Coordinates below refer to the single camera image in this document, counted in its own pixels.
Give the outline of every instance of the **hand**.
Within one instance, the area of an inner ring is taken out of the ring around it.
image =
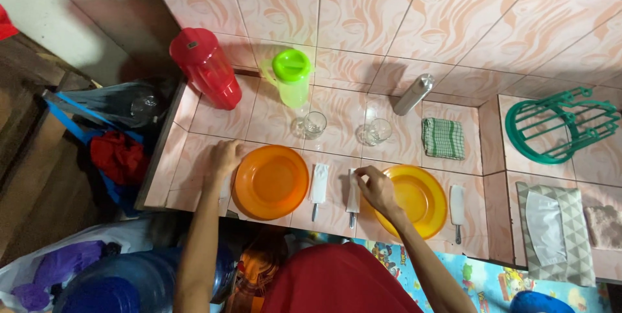
[[[220,141],[212,148],[207,161],[207,175],[223,179],[242,161],[244,145],[237,139],[234,141]]]
[[[395,201],[393,182],[389,177],[374,166],[357,168],[354,173],[363,196],[383,216],[391,218],[393,214],[401,210]],[[367,183],[361,178],[364,175],[369,177]]]

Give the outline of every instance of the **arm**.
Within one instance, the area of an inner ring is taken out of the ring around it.
[[[363,196],[391,222],[404,242],[432,310],[475,313],[475,306],[469,297],[412,226],[406,212],[397,205],[391,179],[373,166],[358,168],[356,174]],[[363,182],[362,175],[369,177],[367,183]]]
[[[175,284],[175,313],[210,311],[218,250],[218,200],[223,180],[239,164],[240,141],[220,141],[207,161],[203,190],[183,248]]]

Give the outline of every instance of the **pitcher handle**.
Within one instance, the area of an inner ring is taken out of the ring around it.
[[[261,74],[264,75],[264,78],[268,80],[268,82],[272,83],[274,86],[278,86],[276,80],[270,76],[270,71],[268,71],[268,67],[270,66],[270,60],[264,59],[259,64],[259,69],[261,70]]]

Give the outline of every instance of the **person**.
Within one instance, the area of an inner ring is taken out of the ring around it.
[[[218,245],[219,191],[239,165],[240,141],[211,151],[203,191],[177,273],[175,313],[209,312]],[[363,196],[393,224],[425,297],[436,313],[473,313],[475,306],[412,226],[395,200],[393,183],[373,166],[356,169]],[[422,312],[369,251],[354,243],[324,244],[294,254],[279,269],[262,312]]]

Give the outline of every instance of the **green pitcher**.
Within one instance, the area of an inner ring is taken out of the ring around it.
[[[272,59],[272,70],[276,79],[270,75],[269,60],[260,65],[263,76],[279,90],[283,104],[290,108],[299,108],[308,99],[309,74],[313,66],[306,54],[299,50],[288,49],[276,54]]]

